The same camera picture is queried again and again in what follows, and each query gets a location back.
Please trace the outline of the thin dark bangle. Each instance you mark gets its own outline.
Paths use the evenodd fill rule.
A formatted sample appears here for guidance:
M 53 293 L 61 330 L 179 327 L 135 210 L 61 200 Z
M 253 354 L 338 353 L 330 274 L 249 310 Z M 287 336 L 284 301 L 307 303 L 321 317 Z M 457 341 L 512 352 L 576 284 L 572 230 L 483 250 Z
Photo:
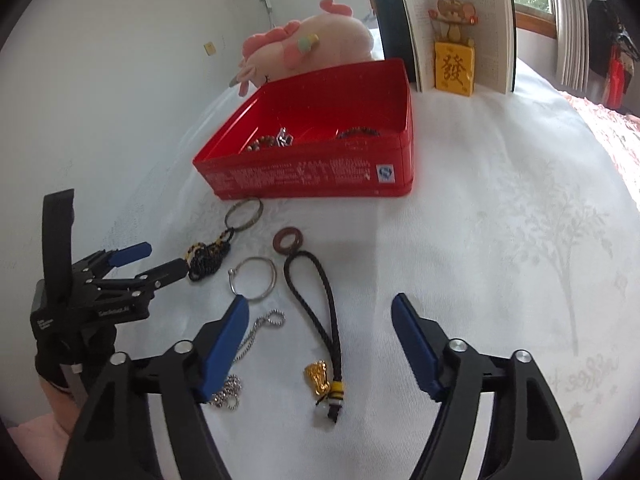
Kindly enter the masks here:
M 239 233 L 250 229 L 264 213 L 264 203 L 260 198 L 250 197 L 233 204 L 224 216 L 224 227 Z

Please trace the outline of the coat rack with clothes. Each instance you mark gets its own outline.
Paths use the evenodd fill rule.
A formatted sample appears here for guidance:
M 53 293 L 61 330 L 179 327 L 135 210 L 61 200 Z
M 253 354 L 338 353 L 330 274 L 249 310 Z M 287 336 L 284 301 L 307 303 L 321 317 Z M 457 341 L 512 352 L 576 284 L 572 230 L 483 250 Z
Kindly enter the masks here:
M 592 0 L 587 11 L 589 67 L 604 79 L 602 104 L 611 110 L 619 110 L 636 73 L 639 49 L 605 0 Z

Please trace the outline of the red tin box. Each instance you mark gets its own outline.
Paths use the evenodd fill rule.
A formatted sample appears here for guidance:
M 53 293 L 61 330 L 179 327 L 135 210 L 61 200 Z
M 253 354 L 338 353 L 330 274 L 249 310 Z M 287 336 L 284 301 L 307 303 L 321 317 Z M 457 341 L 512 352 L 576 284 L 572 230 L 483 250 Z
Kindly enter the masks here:
M 274 145 L 285 128 L 286 148 Z M 399 58 L 265 84 L 192 164 L 222 200 L 399 197 L 414 180 L 409 81 Z

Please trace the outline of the silver hoop bangle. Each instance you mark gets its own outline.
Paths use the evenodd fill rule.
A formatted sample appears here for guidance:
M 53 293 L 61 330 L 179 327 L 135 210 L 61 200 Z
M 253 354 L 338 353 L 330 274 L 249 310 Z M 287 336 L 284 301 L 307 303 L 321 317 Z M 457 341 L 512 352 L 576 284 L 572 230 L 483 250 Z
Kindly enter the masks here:
M 266 257 L 245 258 L 228 271 L 232 294 L 243 296 L 250 304 L 265 300 L 276 288 L 277 281 L 277 267 Z

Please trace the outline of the pink unicorn plush toy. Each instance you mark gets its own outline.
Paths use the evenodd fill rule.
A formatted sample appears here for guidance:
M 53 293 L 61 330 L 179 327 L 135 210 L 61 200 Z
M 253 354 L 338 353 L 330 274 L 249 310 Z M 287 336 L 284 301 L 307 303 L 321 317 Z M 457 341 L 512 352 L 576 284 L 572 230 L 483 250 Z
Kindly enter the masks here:
M 239 71 L 229 86 L 248 88 L 335 66 L 373 60 L 374 40 L 350 6 L 321 0 L 320 12 L 250 36 L 242 45 Z

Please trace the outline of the yellow wall socket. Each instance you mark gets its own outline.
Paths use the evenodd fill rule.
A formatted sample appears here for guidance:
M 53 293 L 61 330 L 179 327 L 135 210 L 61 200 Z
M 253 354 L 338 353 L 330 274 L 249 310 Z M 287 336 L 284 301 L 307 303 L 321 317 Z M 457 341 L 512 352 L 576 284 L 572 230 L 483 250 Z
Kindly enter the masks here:
M 208 42 L 207 44 L 204 44 L 204 50 L 208 56 L 212 56 L 216 53 L 216 48 L 212 42 Z

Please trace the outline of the pink floral bedspread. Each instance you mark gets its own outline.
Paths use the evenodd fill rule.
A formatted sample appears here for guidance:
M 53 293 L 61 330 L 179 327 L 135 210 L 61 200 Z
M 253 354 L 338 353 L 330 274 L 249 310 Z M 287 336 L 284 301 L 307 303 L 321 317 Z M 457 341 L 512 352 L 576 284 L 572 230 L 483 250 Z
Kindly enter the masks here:
M 610 155 L 628 186 L 639 187 L 639 118 L 620 114 L 562 91 L 562 96 L 587 124 L 594 137 Z

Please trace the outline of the open standing book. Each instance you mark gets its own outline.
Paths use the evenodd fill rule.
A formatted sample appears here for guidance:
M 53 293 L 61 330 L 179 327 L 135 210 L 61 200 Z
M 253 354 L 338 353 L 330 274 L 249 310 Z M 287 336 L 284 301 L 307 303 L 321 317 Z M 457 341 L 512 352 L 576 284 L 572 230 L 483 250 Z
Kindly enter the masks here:
M 382 52 L 399 58 L 420 91 L 514 90 L 514 0 L 374 0 Z

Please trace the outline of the white curtain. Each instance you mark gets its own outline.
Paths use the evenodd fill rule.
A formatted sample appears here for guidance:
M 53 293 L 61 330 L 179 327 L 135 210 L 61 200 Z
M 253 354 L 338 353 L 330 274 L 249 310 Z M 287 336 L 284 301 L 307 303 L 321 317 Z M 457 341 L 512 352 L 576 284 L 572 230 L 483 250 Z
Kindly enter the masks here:
M 551 0 L 556 28 L 556 80 L 579 93 L 587 90 L 589 26 L 587 0 Z

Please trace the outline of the white bed sheet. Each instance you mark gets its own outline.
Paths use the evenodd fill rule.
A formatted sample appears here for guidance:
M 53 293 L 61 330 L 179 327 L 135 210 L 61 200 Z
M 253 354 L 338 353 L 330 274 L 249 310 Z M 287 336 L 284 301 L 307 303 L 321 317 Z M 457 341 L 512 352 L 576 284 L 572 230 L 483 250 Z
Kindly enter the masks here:
M 524 348 L 547 378 L 582 474 L 600 477 L 639 417 L 639 209 L 567 100 L 525 64 L 507 96 L 412 98 L 416 176 L 401 198 L 270 200 L 230 258 L 270 256 L 295 226 L 326 268 L 343 338 L 346 406 L 322 422 L 303 375 L 320 339 L 285 284 L 239 362 L 233 413 L 206 418 L 237 479 L 405 479 L 436 405 L 390 318 L 404 292 L 480 352 Z

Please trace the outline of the gold pendant charm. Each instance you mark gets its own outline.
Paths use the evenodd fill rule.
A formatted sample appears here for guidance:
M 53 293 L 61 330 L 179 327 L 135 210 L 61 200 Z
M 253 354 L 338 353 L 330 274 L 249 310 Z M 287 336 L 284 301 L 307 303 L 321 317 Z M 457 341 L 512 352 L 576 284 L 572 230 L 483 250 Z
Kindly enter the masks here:
M 316 361 L 307 365 L 304 369 L 305 377 L 314 392 L 314 395 L 320 399 L 325 396 L 331 389 L 331 383 L 328 377 L 328 366 L 326 361 Z

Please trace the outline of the red patterned hair clip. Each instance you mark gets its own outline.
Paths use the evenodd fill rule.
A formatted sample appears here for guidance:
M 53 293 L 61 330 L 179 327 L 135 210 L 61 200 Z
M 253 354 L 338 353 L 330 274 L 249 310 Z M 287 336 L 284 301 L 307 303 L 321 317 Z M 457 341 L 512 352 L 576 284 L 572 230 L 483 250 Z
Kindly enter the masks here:
M 293 144 L 293 136 L 289 134 L 285 128 L 281 128 L 274 136 L 274 145 L 278 148 L 286 148 Z

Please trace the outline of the mouse figurine on yellow block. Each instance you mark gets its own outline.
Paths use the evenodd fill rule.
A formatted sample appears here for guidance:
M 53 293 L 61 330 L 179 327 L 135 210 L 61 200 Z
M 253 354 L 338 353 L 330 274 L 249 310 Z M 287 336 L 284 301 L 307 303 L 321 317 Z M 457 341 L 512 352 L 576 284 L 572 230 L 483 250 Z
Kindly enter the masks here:
M 440 91 L 472 96 L 475 84 L 475 41 L 463 33 L 480 20 L 473 3 L 461 0 L 437 0 L 429 10 L 430 18 L 445 26 L 444 34 L 434 43 L 435 88 Z

